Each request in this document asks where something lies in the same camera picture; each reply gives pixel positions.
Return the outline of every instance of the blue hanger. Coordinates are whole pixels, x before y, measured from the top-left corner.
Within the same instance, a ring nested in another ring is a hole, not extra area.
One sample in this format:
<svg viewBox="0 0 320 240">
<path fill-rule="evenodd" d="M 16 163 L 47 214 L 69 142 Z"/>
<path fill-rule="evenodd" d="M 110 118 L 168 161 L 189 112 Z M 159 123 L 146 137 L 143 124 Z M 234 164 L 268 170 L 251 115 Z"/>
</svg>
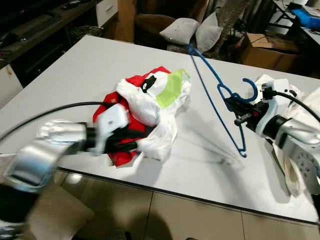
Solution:
<svg viewBox="0 0 320 240">
<path fill-rule="evenodd" d="M 237 151 L 239 152 L 239 154 L 242 157 L 246 158 L 247 157 L 247 154 L 246 154 L 246 141 L 245 141 L 245 136 L 244 136 L 244 131 L 243 131 L 242 126 L 241 125 L 239 126 L 239 131 L 240 131 L 241 140 L 242 140 L 242 147 L 238 147 L 236 141 L 234 140 L 234 138 L 232 137 L 231 133 L 229 132 L 226 124 L 224 123 L 223 119 L 221 118 L 220 114 L 218 113 L 218 110 L 217 110 L 216 106 L 214 105 L 214 102 L 213 102 L 213 100 L 211 99 L 211 97 L 210 97 L 210 95 L 208 93 L 208 90 L 206 88 L 204 80 L 201 77 L 199 69 L 198 69 L 198 67 L 196 65 L 196 62 L 195 62 L 193 54 L 198 55 L 204 61 L 204 63 L 211 70 L 211 72 L 213 73 L 215 78 L 218 80 L 218 85 L 216 87 L 217 87 L 217 89 L 218 89 L 218 91 L 219 91 L 219 93 L 220 93 L 220 95 L 221 95 L 221 97 L 222 97 L 222 99 L 223 99 L 225 104 L 226 104 L 226 102 L 225 102 L 226 97 L 224 96 L 224 94 L 222 92 L 222 89 L 225 89 L 230 94 L 231 97 L 235 97 L 235 98 L 239 99 L 240 101 L 242 101 L 244 103 L 249 103 L 251 101 L 254 101 L 258 96 L 258 89 L 257 89 L 256 84 L 253 81 L 251 81 L 250 79 L 248 79 L 248 78 L 243 78 L 242 79 L 243 82 L 249 83 L 252 86 L 252 88 L 253 88 L 253 96 L 250 97 L 250 98 L 242 98 L 238 93 L 232 92 L 226 85 L 224 85 L 224 83 L 222 82 L 221 78 L 219 77 L 219 75 L 214 70 L 214 68 L 210 65 L 210 63 L 205 59 L 205 57 L 192 44 L 189 44 L 187 46 L 187 49 L 188 49 L 188 53 L 191 56 L 191 59 L 193 61 L 194 67 L 195 67 L 195 69 L 196 69 L 196 71 L 198 73 L 198 76 L 199 76 L 199 78 L 201 80 L 201 83 L 202 83 L 202 86 L 203 86 L 203 88 L 205 90 L 205 93 L 206 93 L 207 97 L 209 98 L 209 101 L 210 101 L 210 103 L 211 103 L 216 115 L 218 116 L 221 124 L 223 125 L 225 131 L 228 133 L 230 139 L 232 140 L 232 142 L 233 142 L 234 146 L 236 147 Z"/>
</svg>

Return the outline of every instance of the floor tile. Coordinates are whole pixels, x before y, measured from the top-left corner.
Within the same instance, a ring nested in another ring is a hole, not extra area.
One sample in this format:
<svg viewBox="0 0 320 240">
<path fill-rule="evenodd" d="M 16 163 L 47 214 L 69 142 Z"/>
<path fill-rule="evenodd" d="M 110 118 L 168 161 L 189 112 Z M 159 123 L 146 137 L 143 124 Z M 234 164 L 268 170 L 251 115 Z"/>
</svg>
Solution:
<svg viewBox="0 0 320 240">
<path fill-rule="evenodd" d="M 320 240 L 315 227 L 242 213 L 245 240 Z"/>
<path fill-rule="evenodd" d="M 244 240 L 241 212 L 155 192 L 146 239 L 186 238 Z"/>
<path fill-rule="evenodd" d="M 193 202 L 196 202 L 196 203 L 206 204 L 206 205 L 214 206 L 214 207 L 217 207 L 217 208 L 228 209 L 228 210 L 232 210 L 232 211 L 236 211 L 236 212 L 241 213 L 241 210 L 237 209 L 237 208 L 232 208 L 232 207 L 229 207 L 229 206 L 215 204 L 215 203 L 211 203 L 211 202 L 205 202 L 205 201 L 202 201 L 202 200 L 195 200 L 195 199 L 192 199 L 192 198 L 189 198 L 189 197 L 178 196 L 178 195 L 170 194 L 170 193 L 167 193 L 167 192 L 165 194 L 168 195 L 168 196 L 175 197 L 175 198 L 185 199 L 185 200 L 193 201 Z"/>
<path fill-rule="evenodd" d="M 297 225 L 302 225 L 302 226 L 311 227 L 311 228 L 318 228 L 318 225 L 315 225 L 315 224 L 301 222 L 301 221 L 297 221 L 297 220 L 290 220 L 290 219 L 282 218 L 280 216 L 279 217 L 270 216 L 270 215 L 266 215 L 266 214 L 263 214 L 263 213 L 256 213 L 256 212 L 245 211 L 245 210 L 242 210 L 241 212 L 244 213 L 244 214 L 249 214 L 249 215 L 253 215 L 253 216 L 257 216 L 257 217 L 263 217 L 263 218 L 272 219 L 272 220 L 277 220 L 277 221 L 280 221 L 280 222 L 297 224 Z"/>
<path fill-rule="evenodd" d="M 111 231 L 123 229 L 131 233 L 133 240 L 143 239 L 151 191 L 70 173 L 62 186 L 95 214 L 78 237 L 106 240 Z"/>
<path fill-rule="evenodd" d="M 54 183 L 57 185 L 61 185 L 66 179 L 67 175 L 67 172 L 57 170 L 53 175 Z"/>
</svg>

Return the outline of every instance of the cardboard box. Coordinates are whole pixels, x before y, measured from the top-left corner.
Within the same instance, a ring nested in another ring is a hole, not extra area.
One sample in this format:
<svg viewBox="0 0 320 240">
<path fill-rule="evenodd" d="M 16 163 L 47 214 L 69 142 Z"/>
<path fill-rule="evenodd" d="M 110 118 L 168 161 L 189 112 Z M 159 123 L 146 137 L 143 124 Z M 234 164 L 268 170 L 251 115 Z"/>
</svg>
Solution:
<svg viewBox="0 0 320 240">
<path fill-rule="evenodd" d="M 293 41 L 247 33 L 239 63 L 264 69 L 299 74 L 304 56 Z"/>
</svg>

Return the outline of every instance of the white table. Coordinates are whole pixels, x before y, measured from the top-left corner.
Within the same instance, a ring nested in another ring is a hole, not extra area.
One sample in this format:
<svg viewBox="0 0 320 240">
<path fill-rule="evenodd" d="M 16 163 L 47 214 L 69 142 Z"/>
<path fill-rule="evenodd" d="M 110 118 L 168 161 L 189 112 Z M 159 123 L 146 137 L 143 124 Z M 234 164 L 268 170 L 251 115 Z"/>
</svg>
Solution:
<svg viewBox="0 0 320 240">
<path fill-rule="evenodd" d="M 318 45 L 320 45 L 320 35 L 310 32 L 309 28 L 305 28 L 305 27 L 301 27 L 301 28 L 310 38 L 312 38 Z"/>
<path fill-rule="evenodd" d="M 208 68 L 197 61 L 219 112 L 236 130 L 233 114 L 227 112 L 217 93 L 217 81 Z M 275 79 L 288 78 L 304 92 L 319 86 L 319 80 L 309 77 L 212 59 L 209 62 L 225 84 L 242 96 L 247 95 L 249 87 L 242 78 L 255 80 L 262 74 Z M 245 128 L 248 157 L 238 155 L 209 104 L 190 56 L 185 54 L 86 36 L 0 110 L 0 134 L 54 107 L 101 101 L 121 78 L 142 75 L 161 65 L 170 71 L 184 68 L 192 79 L 189 105 L 176 116 L 178 136 L 168 161 L 144 158 L 134 162 L 133 167 L 117 169 L 107 165 L 105 156 L 82 153 L 65 157 L 59 165 L 72 172 L 315 222 L 316 211 L 303 195 L 292 198 L 286 194 L 284 177 L 263 139 Z M 82 106 L 39 119 L 9 137 L 0 146 L 0 152 L 15 153 L 33 139 L 37 128 L 48 119 L 90 122 L 96 108 Z"/>
</svg>

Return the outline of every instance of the white pillow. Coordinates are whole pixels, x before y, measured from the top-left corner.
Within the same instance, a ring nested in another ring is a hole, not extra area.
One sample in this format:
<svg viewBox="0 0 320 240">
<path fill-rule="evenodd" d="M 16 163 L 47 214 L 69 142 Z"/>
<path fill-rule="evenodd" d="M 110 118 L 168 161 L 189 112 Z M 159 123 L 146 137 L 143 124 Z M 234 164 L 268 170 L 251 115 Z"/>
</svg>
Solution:
<svg viewBox="0 0 320 240">
<path fill-rule="evenodd" d="M 198 27 L 199 23 L 196 20 L 182 17 L 178 18 L 165 30 L 161 31 L 160 35 L 168 42 L 187 45 Z"/>
<path fill-rule="evenodd" d="M 210 50 L 219 40 L 223 28 L 218 26 L 216 12 L 211 13 L 195 32 L 196 47 L 200 53 Z"/>
</svg>

